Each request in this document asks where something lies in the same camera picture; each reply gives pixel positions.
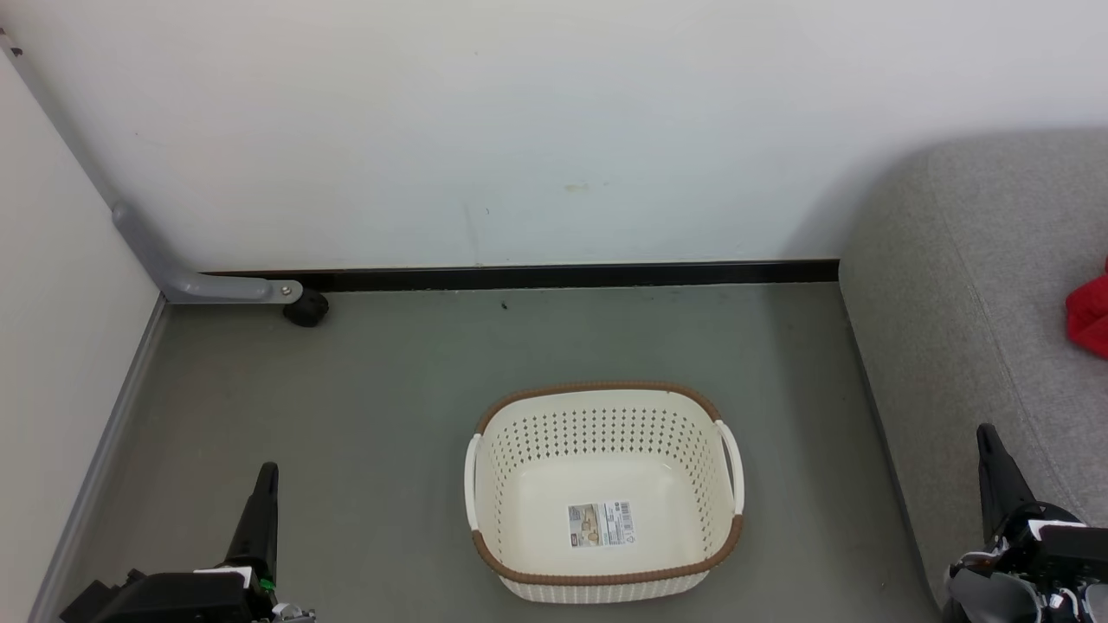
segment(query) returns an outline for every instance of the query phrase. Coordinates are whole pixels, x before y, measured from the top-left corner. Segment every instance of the white plastic basket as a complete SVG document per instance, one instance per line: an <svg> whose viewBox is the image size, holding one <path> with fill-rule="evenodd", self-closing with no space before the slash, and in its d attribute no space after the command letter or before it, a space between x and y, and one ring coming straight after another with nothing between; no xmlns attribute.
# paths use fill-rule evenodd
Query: white plastic basket
<svg viewBox="0 0 1108 623"><path fill-rule="evenodd" d="M464 487L478 552L531 601L687 591L742 530L735 437L707 399L670 384L510 396L470 441Z"/></svg>

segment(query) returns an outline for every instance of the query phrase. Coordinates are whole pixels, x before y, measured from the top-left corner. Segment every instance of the perforated holes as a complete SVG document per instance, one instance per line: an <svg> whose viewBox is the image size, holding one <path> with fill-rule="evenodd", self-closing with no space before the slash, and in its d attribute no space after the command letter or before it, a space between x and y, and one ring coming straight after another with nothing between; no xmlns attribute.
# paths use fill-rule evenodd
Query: perforated holes
<svg viewBox="0 0 1108 623"><path fill-rule="evenodd" d="M717 508L720 498L711 494L722 486L720 479L726 479L727 473L726 470L721 473L718 455L708 447L709 442L718 442L716 436L702 428L702 421L697 426L685 415L648 405L617 408L579 405L566 411L533 413L503 423L494 433L489 456L495 474L497 545L505 483L517 469L567 456L642 452L675 460L676 467L685 472L699 511L704 554L711 555L730 530L730 524L717 527L712 519L729 517Z"/></svg>

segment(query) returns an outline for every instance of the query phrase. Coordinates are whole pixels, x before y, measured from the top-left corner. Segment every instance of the basket label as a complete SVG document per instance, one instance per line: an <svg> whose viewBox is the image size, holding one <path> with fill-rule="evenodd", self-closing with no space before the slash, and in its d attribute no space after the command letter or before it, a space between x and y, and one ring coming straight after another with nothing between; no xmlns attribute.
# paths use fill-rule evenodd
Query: basket label
<svg viewBox="0 0 1108 623"><path fill-rule="evenodd" d="M570 545L604 548L635 542L630 502L598 502L570 507Z"/></svg>

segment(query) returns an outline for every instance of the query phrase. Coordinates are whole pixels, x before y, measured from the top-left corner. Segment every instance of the gray floor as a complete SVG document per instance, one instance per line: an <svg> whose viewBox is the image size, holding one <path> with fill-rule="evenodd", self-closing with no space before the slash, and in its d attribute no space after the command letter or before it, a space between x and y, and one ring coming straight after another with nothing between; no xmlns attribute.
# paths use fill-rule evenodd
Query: gray floor
<svg viewBox="0 0 1108 623"><path fill-rule="evenodd" d="M263 461L280 464L278 594L347 621L935 621L835 284L331 295L179 307L74 584L219 562ZM659 379L708 396L747 479L735 553L684 595L556 606L473 551L462 459L513 390Z"/></svg>

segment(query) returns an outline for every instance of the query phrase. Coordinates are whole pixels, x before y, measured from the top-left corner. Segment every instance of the gray fabric cushion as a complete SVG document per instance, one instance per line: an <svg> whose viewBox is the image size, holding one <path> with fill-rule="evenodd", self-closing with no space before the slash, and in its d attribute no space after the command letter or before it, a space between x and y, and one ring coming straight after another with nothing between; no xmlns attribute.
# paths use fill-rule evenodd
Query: gray fabric cushion
<svg viewBox="0 0 1108 623"><path fill-rule="evenodd" d="M982 545L977 423L1035 494L1108 527L1108 361L1065 335L1108 255L1108 131L944 145L864 207L840 268L927 581Z"/></svg>

